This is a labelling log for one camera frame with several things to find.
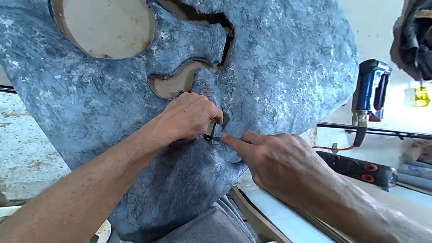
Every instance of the forearm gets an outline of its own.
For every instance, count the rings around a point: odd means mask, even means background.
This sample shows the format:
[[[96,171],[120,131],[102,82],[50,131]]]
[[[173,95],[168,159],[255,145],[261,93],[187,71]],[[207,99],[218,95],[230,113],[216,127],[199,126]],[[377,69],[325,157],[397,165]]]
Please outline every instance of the forearm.
[[[323,201],[307,211],[360,242],[429,242],[432,232],[393,210],[343,177],[327,190]]]
[[[141,171],[169,142],[154,134],[157,118],[74,170],[0,225],[1,242],[85,242]]]

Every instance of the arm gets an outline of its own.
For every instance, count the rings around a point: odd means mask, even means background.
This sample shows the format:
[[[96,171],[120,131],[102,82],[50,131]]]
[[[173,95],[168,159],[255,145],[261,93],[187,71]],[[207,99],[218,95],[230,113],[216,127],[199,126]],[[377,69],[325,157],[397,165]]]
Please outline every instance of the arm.
[[[184,93],[123,142],[74,170],[0,224],[0,242],[86,242],[165,146],[206,132],[222,111]]]
[[[429,242],[432,231],[385,207],[335,173],[297,135],[245,132],[222,139],[248,165],[254,182],[361,242]]]

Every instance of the orange hose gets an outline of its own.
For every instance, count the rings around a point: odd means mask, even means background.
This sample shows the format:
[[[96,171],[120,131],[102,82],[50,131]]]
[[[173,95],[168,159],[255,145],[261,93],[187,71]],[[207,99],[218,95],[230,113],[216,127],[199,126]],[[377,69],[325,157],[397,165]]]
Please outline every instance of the orange hose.
[[[336,150],[336,151],[345,151],[355,148],[354,146],[346,147],[346,148],[331,148],[331,147],[320,147],[320,146],[313,146],[312,148],[322,148],[322,149],[329,149],[329,150]]]

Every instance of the right hand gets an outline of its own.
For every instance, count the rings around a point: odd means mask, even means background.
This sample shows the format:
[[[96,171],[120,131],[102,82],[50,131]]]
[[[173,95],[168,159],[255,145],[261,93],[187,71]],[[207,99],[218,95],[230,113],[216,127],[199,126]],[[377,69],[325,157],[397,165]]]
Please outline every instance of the right hand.
[[[341,187],[338,175],[297,135],[247,131],[240,140],[222,139],[246,162],[255,184],[288,204],[320,203]]]

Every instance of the hand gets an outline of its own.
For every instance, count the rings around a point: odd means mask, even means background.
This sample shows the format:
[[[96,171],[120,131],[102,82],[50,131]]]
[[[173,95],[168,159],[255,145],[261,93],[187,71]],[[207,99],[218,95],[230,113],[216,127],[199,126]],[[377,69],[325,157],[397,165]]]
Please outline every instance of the hand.
[[[246,162],[255,184],[288,204],[320,204],[340,186],[338,175],[297,135],[248,131],[240,140],[222,139]]]
[[[169,139],[194,139],[206,133],[211,122],[223,123],[223,112],[206,96],[183,93],[156,117],[155,129]]]

